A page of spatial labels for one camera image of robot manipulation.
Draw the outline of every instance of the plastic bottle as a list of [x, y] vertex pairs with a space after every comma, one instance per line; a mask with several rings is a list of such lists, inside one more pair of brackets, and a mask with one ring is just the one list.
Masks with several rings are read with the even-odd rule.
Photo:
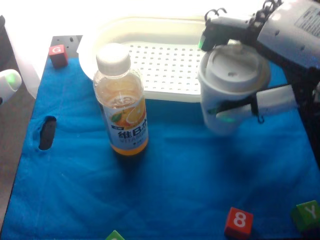
[[119, 154], [140, 153], [148, 143], [148, 124], [141, 75], [131, 69], [127, 48], [110, 43], [101, 48], [93, 78], [111, 147]]

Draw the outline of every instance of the white tray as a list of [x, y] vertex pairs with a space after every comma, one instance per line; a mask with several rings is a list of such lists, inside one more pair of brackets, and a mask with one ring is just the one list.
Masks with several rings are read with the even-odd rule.
[[129, 47], [132, 66], [143, 76], [145, 97], [199, 102], [197, 72], [204, 55], [198, 42], [203, 17], [126, 17], [109, 21], [82, 37], [77, 52], [84, 73], [93, 80], [97, 51], [107, 43]]

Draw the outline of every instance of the cube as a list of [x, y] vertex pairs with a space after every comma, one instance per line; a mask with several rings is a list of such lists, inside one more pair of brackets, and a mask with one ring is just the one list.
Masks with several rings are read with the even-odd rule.
[[125, 240], [116, 230], [114, 230], [105, 240]]
[[320, 208], [316, 200], [296, 205], [291, 218], [300, 233], [317, 231], [320, 228]]
[[231, 207], [226, 219], [224, 234], [239, 240], [246, 240], [250, 237], [254, 215]]
[[68, 65], [68, 55], [64, 45], [51, 46], [49, 48], [49, 57], [55, 69]]

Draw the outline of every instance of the perforated basket bottom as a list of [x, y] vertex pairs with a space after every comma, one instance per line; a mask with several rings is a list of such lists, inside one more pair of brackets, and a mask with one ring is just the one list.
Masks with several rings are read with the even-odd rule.
[[200, 95], [198, 67], [204, 53], [195, 45], [127, 42], [132, 67], [139, 69], [145, 92], [170, 93], [188, 98]]

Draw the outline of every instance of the green cube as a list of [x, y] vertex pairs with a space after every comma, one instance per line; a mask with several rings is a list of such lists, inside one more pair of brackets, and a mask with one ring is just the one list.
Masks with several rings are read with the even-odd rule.
[[105, 240], [125, 240], [116, 230], [114, 230]]
[[291, 218], [300, 233], [320, 228], [320, 207], [317, 201], [298, 204], [292, 209]]

